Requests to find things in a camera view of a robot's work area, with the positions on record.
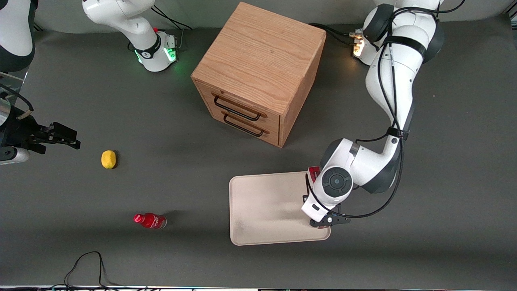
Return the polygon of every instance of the red object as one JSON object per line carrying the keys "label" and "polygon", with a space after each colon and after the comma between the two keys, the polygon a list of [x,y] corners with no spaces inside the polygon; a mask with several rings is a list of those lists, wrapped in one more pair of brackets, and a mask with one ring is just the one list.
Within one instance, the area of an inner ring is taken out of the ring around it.
{"label": "red object", "polygon": [[316,178],[318,178],[318,176],[320,175],[320,167],[310,167],[309,174],[311,175],[312,183],[316,182]]}
{"label": "red object", "polygon": [[135,215],[133,221],[140,223],[145,228],[164,228],[167,225],[165,216],[150,212]]}

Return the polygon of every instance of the lemon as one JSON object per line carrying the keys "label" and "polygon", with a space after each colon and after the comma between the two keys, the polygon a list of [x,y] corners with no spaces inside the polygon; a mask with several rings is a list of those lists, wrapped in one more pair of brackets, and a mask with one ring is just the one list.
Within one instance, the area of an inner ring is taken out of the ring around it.
{"label": "lemon", "polygon": [[102,166],[106,169],[113,169],[117,164],[117,157],[114,151],[105,151],[101,158]]}

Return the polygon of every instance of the wall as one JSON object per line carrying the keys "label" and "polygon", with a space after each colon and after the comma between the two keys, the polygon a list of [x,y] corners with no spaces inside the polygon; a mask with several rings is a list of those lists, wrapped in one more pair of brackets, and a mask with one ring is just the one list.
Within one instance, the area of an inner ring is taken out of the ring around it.
{"label": "wall", "polygon": [[[246,0],[246,2],[302,21],[324,24],[362,23],[375,7],[371,0]],[[460,0],[445,0],[442,9]],[[512,0],[467,0],[463,7],[440,18],[443,21],[478,20],[501,13]],[[192,27],[222,27],[239,0],[156,0],[169,17]],[[151,10],[143,14],[153,26],[172,28]],[[36,23],[46,30],[67,33],[109,32],[113,29],[92,23],[83,12],[80,0],[41,0]]]}

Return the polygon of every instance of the metal handle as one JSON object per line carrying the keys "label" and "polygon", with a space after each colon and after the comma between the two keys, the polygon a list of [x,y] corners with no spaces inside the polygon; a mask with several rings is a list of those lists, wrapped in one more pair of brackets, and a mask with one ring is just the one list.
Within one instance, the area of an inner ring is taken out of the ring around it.
{"label": "metal handle", "polygon": [[236,128],[236,129],[240,129],[240,130],[242,130],[243,132],[245,132],[245,133],[247,133],[247,134],[250,134],[250,135],[252,135],[252,136],[255,136],[255,137],[261,137],[261,136],[264,134],[264,130],[261,130],[261,131],[260,131],[260,133],[256,134],[256,133],[252,132],[251,130],[245,129],[245,128],[244,128],[244,127],[242,127],[242,126],[238,126],[237,124],[235,124],[235,123],[233,123],[233,122],[230,122],[230,121],[226,120],[226,118],[227,118],[227,117],[228,117],[228,114],[225,114],[225,115],[224,115],[224,118],[223,118],[224,122],[225,122],[226,124],[228,124],[228,125],[233,126],[233,127],[234,127],[234,128]]}
{"label": "metal handle", "polygon": [[242,117],[242,118],[245,118],[245,119],[247,119],[247,120],[249,120],[249,121],[257,121],[257,120],[259,120],[259,118],[260,118],[260,113],[257,113],[257,116],[256,116],[256,117],[250,117],[250,116],[247,116],[246,114],[242,114],[242,113],[240,113],[240,112],[238,112],[238,111],[235,111],[235,110],[233,110],[233,109],[232,109],[232,108],[230,108],[230,107],[227,107],[227,106],[225,106],[225,105],[222,105],[222,104],[217,103],[217,100],[219,100],[219,96],[217,96],[216,94],[213,94],[213,95],[215,96],[215,98],[214,98],[214,103],[215,103],[218,107],[221,107],[222,109],[227,110],[228,112],[231,112],[231,113],[233,113],[233,114],[235,114],[235,115],[238,115],[238,116],[240,116],[240,117]]}

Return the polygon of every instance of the wood grain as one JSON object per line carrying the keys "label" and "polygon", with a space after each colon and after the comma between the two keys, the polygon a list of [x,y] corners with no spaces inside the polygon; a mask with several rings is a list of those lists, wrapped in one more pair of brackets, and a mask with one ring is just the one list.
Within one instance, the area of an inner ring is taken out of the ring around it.
{"label": "wood grain", "polygon": [[279,136],[279,146],[283,147],[293,125],[298,118],[298,114],[311,91],[312,85],[314,84],[314,79],[316,79],[316,73],[318,70],[318,65],[320,64],[320,59],[323,52],[323,45],[325,44],[325,40],[322,40],[320,47],[314,56],[314,60],[311,62],[311,66],[307,70],[307,75],[302,80],[298,91],[296,92],[291,105],[288,108],[285,117],[280,119],[280,136]]}
{"label": "wood grain", "polygon": [[192,77],[285,115],[323,39],[319,28],[240,3]]}
{"label": "wood grain", "polygon": [[269,131],[260,139],[282,147],[314,83],[325,38],[324,30],[241,2],[191,78],[216,120],[228,114],[214,103],[220,96],[240,113],[263,114],[237,120]]}

